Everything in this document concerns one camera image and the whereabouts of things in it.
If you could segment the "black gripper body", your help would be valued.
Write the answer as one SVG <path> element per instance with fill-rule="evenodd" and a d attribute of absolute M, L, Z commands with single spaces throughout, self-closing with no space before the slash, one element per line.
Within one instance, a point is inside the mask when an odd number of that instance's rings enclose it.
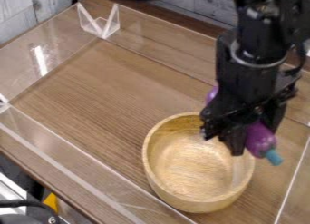
<path fill-rule="evenodd" d="M 203 138 L 219 138 L 224 129 L 246 128 L 263 120 L 264 107 L 284 102 L 296 94 L 300 71 L 282 71 L 280 63 L 267 65 L 238 61 L 239 43 L 232 32 L 222 34 L 215 42 L 215 80 L 218 92 L 200 111 Z"/>

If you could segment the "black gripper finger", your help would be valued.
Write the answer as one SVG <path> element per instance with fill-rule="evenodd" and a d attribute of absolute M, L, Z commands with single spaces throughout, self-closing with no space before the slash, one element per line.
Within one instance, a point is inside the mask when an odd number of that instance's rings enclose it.
<path fill-rule="evenodd" d="M 271 101 L 264 107 L 263 124 L 268 130 L 275 133 L 280 125 L 287 104 L 284 102 Z"/>
<path fill-rule="evenodd" d="M 246 127 L 238 125 L 224 129 L 219 141 L 226 145 L 232 156 L 240 156 L 244 151 Z"/>

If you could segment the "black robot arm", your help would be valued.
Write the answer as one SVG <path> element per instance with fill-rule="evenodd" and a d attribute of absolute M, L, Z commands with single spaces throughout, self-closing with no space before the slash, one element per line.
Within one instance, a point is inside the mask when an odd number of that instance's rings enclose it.
<path fill-rule="evenodd" d="M 283 70 L 290 50 L 306 61 L 310 0 L 234 0 L 238 25 L 215 42 L 218 92 L 200 111 L 203 138 L 218 138 L 234 156 L 246 148 L 246 129 L 275 131 L 295 96 L 302 66 Z"/>

